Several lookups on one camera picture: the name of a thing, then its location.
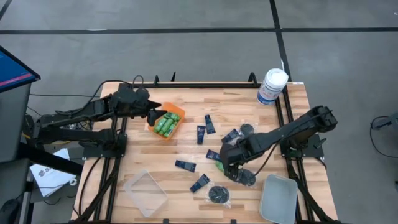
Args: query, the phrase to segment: concrete floor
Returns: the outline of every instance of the concrete floor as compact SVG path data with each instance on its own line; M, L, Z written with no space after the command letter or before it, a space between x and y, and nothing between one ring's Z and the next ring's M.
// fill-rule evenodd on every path
M278 0L281 27L398 27L394 0ZM268 1L13 0L0 30L273 27ZM325 134L328 177L339 219L396 223L398 160L378 154L369 123L398 111L398 32L283 34L293 81L305 82L310 104L327 105L338 127ZM1 35L0 45L42 76L32 93L93 93L105 79L258 79L280 67L274 33ZM29 106L52 113L84 98L31 97ZM377 146L398 156L396 133L374 133ZM73 199L37 203L33 223L66 222Z

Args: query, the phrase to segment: gray tray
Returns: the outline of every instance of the gray tray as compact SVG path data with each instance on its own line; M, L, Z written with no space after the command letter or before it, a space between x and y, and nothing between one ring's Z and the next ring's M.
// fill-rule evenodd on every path
M259 213L263 219L279 224L293 224L296 203L296 181L270 174L262 186Z

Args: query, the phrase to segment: clear plastic container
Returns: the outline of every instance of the clear plastic container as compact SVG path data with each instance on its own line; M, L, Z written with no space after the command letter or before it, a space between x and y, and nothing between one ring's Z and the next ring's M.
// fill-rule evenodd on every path
M166 204L167 194L146 170L124 184L134 205L145 217L150 217Z
M296 181L270 174L262 186L259 213L274 223L294 224L296 201Z

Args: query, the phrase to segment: orange bowl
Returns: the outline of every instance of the orange bowl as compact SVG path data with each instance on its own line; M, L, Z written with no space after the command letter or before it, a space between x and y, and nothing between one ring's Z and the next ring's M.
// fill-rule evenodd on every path
M164 140L169 140L170 138L172 138L172 136L174 135L174 133L177 131L178 127L180 126L180 124L183 122L184 118L185 118L185 111L181 108L179 108L178 106L175 106L174 104L170 103L170 102L165 102L162 104L162 110L166 110L169 113L173 113L173 114L177 114L181 117L180 121L178 121L177 125L175 126L174 130L172 131L172 133L168 136L165 137L161 134L158 134L155 132L155 127L157 126L157 123L163 118L160 117L156 120L155 125L153 125L152 127L149 126L148 129L150 131L152 131L153 133L155 133L157 136L161 137Z

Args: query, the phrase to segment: wooden table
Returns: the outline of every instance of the wooden table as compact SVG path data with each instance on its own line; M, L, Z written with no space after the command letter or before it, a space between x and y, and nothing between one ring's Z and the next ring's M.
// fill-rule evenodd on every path
M106 83L101 96L118 90L118 83ZM305 87L302 83L288 84L290 104L295 119L310 108ZM257 132L268 132L279 127L277 111L274 105L260 105L256 100L257 89L254 88L148 88L150 99L159 103L170 101L183 108L186 112L185 121L169 141L164 141L148 131L145 119L129 119L126 133L128 145L126 155L121 160L118 186L114 201L113 223L162 223L164 218L171 223L230 223L237 219L238 223L267 223L259 215L259 199L262 183L269 174L287 177L287 169L280 150L276 149L269 162L257 176L253 187L245 187L230 181L220 172L215 162L206 159L206 152L212 149L218 152L221 148L220 139L233 128L238 129L242 123L257 124ZM285 106L284 120L287 122ZM203 145L197 145L197 125L204 125L204 116L210 114L216 129L215 134L205 135ZM109 128L110 121L96 123L95 130ZM269 152L244 165L245 169L257 171ZM175 160L197 163L195 173L174 166ZM101 159L93 169L83 195L82 211L98 192L101 171ZM75 208L78 207L79 196L88 170L95 159L85 162L82 181L78 189ZM304 159L305 174L308 188L314 199L330 217L337 219L335 206L331 196L325 168L315 159ZM168 195L167 205L153 217L145 218L134 206L123 190L123 184L141 170L148 170ZM231 208L206 202L206 187L195 194L189 188L202 175L206 174L213 182L228 188L231 195ZM300 207L303 219L307 219L301 193ZM101 219L105 218L108 195L105 195L101 208Z

